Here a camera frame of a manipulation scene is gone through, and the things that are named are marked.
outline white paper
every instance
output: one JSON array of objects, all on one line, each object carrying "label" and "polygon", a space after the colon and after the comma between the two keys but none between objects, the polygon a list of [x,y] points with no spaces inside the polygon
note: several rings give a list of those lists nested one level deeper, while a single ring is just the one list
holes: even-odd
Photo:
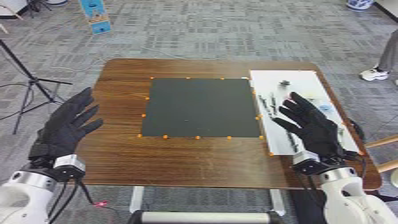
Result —
[{"label": "white paper", "polygon": [[[321,107],[331,108],[329,110],[322,110],[322,112],[329,120],[333,120],[335,123],[338,124],[340,130],[344,132],[344,134],[338,135],[342,146],[347,150],[360,152],[353,134],[344,125],[344,119],[342,119],[338,109],[333,104],[315,71],[253,70],[251,79],[253,79],[251,85],[257,91],[260,113],[264,115],[262,122],[265,127],[269,148],[274,155],[294,155],[296,150],[294,150],[287,130],[271,119],[264,102],[260,100],[260,96],[265,98],[271,113],[273,113],[273,116],[276,116],[274,109],[273,109],[273,95],[276,98],[276,106],[280,107],[283,105],[283,101],[290,98],[290,92],[297,92],[305,98],[312,99],[312,103],[315,104],[319,108]],[[290,85],[287,87],[281,86],[283,81],[290,82]],[[278,117],[289,120],[292,123],[296,123],[290,120],[290,118],[281,114],[280,111],[278,111]],[[303,151],[305,150],[303,141],[294,134],[292,136],[294,136],[297,149],[299,151]]]}]

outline black mat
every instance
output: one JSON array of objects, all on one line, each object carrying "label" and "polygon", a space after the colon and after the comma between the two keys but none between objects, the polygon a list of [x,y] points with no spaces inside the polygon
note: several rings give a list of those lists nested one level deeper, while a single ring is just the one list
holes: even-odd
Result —
[{"label": "black mat", "polygon": [[143,135],[258,137],[249,81],[155,79]]}]

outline robotic arm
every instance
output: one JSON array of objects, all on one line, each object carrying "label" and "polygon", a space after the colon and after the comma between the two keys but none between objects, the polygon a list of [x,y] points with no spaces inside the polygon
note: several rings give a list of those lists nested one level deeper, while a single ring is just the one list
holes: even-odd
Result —
[{"label": "robotic arm", "polygon": [[86,175],[86,164],[75,155],[77,145],[84,136],[100,128],[104,120],[88,125],[98,112],[93,103],[91,88],[66,101],[52,114],[29,155],[29,164],[15,172],[10,182],[0,187],[0,223],[54,223],[58,215],[49,217],[49,203],[56,185],[72,179],[79,181]]},{"label": "robotic arm", "polygon": [[356,160],[360,154],[347,151],[338,142],[338,125],[324,113],[301,97],[292,93],[292,100],[283,103],[281,113],[296,124],[276,118],[276,123],[303,139],[306,151],[294,157],[297,173],[317,175],[322,181],[322,190],[328,195],[324,206],[329,224],[393,224],[398,223],[395,213],[383,200],[367,195],[363,178],[345,160]]}]

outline gray carpet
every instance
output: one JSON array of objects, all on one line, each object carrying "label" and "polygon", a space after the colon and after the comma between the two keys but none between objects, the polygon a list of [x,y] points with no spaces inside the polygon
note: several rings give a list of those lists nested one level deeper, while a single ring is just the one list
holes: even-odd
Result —
[{"label": "gray carpet", "polygon": [[[43,10],[26,21],[2,21],[11,34],[0,33],[31,71],[42,78],[75,83],[63,87],[72,96],[95,86],[106,61],[127,58],[312,61],[322,68],[344,108],[365,128],[369,139],[397,134],[398,88],[393,79],[369,83],[358,73],[379,60],[397,23],[374,7],[358,13],[344,0],[111,0],[107,8],[113,32],[91,36],[81,6]],[[26,82],[8,60],[0,60],[0,85]],[[0,88],[0,116],[20,107],[24,87]],[[36,91],[38,105],[43,97]],[[24,117],[18,135],[11,135],[15,118],[0,122],[0,180],[22,167],[36,131],[49,113],[45,107]],[[376,163],[398,159],[398,145],[372,150]],[[59,223],[123,223],[129,218],[130,187],[91,187],[97,200],[118,208],[98,210],[75,199]],[[397,189],[385,174],[383,192]],[[152,188],[150,210],[262,211],[271,208],[269,191]],[[390,203],[398,213],[398,203]],[[297,223],[290,209],[287,222]]]}]

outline sneaker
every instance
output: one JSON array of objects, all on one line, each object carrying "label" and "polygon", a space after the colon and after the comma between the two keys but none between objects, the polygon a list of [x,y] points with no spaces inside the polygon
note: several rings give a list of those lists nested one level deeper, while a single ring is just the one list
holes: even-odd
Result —
[{"label": "sneaker", "polygon": [[379,72],[377,69],[374,68],[363,71],[360,76],[367,81],[386,80],[390,78],[390,72]]}]

